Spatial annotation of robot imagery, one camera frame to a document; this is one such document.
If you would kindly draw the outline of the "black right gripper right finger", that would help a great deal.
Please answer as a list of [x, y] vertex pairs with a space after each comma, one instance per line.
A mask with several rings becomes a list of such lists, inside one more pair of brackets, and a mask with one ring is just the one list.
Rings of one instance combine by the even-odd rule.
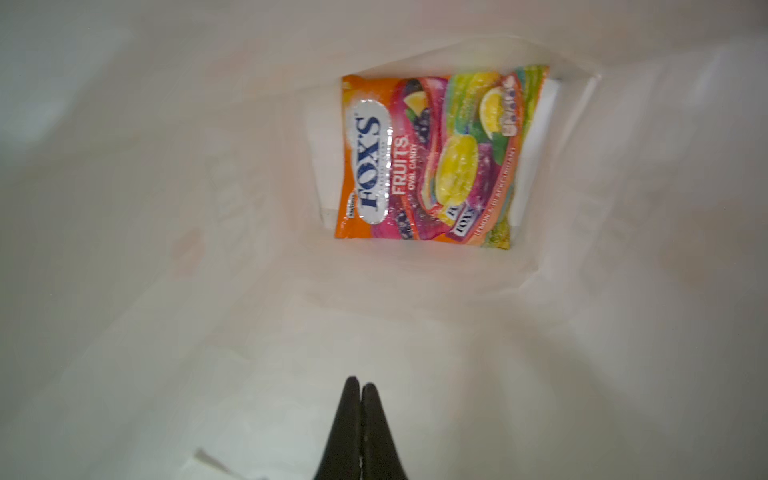
[[373, 383], [367, 383], [363, 387], [361, 407], [361, 478], [407, 480], [379, 391]]

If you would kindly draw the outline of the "white green paper bag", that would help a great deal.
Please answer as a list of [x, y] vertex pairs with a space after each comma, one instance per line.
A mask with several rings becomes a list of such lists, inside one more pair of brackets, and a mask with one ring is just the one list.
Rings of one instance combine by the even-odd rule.
[[[545, 63], [507, 251], [334, 235], [341, 80]], [[767, 475], [763, 1], [5, 1], [1, 475]]]

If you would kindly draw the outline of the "orange fruits candy packet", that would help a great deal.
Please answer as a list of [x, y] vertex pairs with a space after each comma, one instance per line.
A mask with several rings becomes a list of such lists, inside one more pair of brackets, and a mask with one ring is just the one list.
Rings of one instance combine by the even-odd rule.
[[339, 239], [509, 249], [521, 152], [545, 65], [342, 81]]

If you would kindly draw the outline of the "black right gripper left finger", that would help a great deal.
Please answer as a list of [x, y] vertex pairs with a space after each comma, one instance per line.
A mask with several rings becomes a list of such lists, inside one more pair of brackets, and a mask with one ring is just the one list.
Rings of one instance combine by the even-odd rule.
[[361, 478], [361, 387], [355, 376], [346, 379], [326, 446], [314, 478], [358, 480]]

